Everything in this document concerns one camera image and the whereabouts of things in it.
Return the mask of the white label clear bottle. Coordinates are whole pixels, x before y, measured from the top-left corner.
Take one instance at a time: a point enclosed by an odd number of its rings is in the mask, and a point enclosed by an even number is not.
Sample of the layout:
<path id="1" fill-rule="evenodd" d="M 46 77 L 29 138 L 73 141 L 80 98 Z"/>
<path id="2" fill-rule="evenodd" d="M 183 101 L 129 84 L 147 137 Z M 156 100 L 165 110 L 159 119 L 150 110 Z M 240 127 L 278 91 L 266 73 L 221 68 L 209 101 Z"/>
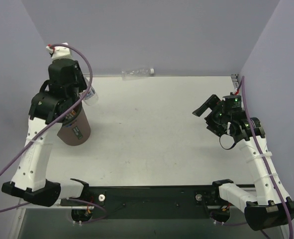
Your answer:
<path id="1" fill-rule="evenodd" d="M 82 97 L 83 95 L 85 95 L 83 98 L 83 102 L 88 106 L 93 106 L 98 102 L 98 94 L 92 86 L 87 94 L 85 94 L 85 91 L 80 93 L 80 97 Z"/>

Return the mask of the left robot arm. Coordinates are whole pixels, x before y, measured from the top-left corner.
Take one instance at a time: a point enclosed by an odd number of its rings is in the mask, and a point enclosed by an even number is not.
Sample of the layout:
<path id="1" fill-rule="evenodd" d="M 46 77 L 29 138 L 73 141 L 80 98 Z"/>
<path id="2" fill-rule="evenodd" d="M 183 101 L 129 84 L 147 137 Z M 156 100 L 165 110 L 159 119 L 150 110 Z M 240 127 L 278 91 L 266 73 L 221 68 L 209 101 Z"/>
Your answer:
<path id="1" fill-rule="evenodd" d="M 78 61 L 54 60 L 48 67 L 49 79 L 32 98 L 28 134 L 16 173 L 2 185 L 2 192 L 29 203 L 51 207 L 58 199 L 88 202 L 87 183 L 79 179 L 52 182 L 46 179 L 48 161 L 55 138 L 69 146 L 86 142 L 91 128 L 80 94 L 87 88 Z"/>

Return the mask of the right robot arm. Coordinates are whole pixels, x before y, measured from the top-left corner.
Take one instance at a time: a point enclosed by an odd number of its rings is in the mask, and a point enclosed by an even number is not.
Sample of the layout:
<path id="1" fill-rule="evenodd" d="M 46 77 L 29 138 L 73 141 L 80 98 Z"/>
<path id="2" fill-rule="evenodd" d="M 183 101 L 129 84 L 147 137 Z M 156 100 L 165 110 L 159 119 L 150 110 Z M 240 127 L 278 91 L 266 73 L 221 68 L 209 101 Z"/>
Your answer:
<path id="1" fill-rule="evenodd" d="M 256 195 L 240 189 L 230 180 L 214 181 L 216 195 L 244 213 L 246 222 L 255 231 L 289 224 L 294 219 L 294 200 L 282 185 L 268 150 L 267 139 L 258 118 L 247 118 L 242 108 L 240 95 L 211 95 L 193 115 L 200 117 L 207 109 L 211 112 L 204 118 L 207 129 L 222 137 L 233 138 L 233 147 L 244 155 Z"/>

